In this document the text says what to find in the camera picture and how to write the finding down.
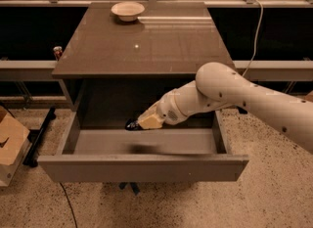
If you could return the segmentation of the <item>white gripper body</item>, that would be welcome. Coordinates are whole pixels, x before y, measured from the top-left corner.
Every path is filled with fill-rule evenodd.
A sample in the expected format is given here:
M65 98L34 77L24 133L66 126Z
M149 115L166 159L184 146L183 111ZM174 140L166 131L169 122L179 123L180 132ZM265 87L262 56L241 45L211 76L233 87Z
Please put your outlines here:
M196 82L192 81L180 88L165 93L156 103L156 113L164 123L176 125L187 120L191 115L208 113L224 106L201 93Z

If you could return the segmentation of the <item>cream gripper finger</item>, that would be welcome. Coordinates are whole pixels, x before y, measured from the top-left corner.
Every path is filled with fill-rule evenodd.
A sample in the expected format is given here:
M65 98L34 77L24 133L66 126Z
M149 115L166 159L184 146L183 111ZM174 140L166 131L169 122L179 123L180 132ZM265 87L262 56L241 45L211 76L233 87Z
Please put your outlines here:
M162 128L164 119L157 112L157 103L154 103L138 117L138 124L143 129Z

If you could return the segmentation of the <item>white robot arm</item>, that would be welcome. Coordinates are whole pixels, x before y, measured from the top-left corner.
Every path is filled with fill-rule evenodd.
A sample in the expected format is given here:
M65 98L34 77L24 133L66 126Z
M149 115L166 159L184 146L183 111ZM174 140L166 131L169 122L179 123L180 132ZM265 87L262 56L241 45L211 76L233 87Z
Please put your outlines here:
M220 63L201 66L193 81L165 93L138 117L138 124L159 129L229 106L246 110L313 153L312 102L256 85Z

